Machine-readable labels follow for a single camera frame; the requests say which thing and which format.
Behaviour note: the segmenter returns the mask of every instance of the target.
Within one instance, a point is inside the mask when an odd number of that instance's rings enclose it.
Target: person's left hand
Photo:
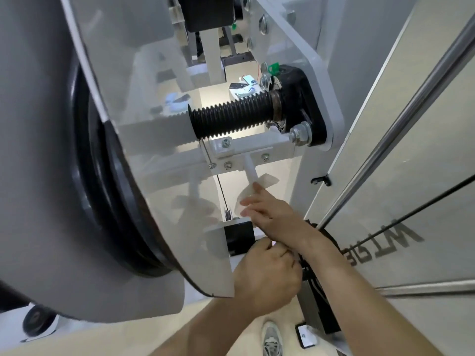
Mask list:
[[[302,268],[287,246],[258,240],[234,270],[236,302],[255,318],[287,305],[302,285]]]

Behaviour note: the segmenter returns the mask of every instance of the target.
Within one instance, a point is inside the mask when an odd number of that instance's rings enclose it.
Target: black corrugated tube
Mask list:
[[[269,92],[261,92],[225,104],[191,110],[191,124],[197,138],[222,135],[247,129],[274,118],[274,107]]]

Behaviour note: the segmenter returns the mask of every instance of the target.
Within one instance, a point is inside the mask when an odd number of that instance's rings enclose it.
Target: green tag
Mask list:
[[[276,62],[275,64],[270,65],[270,66],[267,68],[267,71],[269,71],[269,73],[270,73],[272,76],[278,75],[278,74],[279,74],[279,63]]]

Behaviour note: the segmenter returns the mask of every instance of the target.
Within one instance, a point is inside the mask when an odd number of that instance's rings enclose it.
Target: forearm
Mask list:
[[[441,354],[328,239],[315,232],[300,253],[321,283],[355,356]]]
[[[151,356],[224,356],[254,319],[237,299],[213,299]]]

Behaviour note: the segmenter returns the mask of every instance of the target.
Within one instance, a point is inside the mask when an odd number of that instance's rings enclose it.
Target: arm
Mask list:
[[[287,305],[300,290],[302,269],[290,250],[257,241],[234,271],[235,296],[213,299],[151,356],[224,356],[254,318]]]
[[[321,283],[355,356],[441,355],[384,299],[318,230],[260,185],[244,199],[241,215],[250,216],[265,234],[298,251]]]

